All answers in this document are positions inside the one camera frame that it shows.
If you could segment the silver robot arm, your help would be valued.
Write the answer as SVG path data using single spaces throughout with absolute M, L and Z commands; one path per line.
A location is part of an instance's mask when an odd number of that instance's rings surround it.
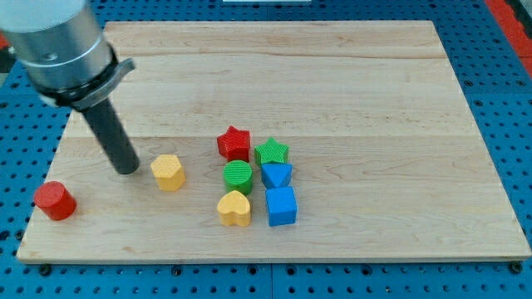
M 88 110 L 135 69 L 118 61 L 86 0 L 1 0 L 1 33 L 49 105 Z

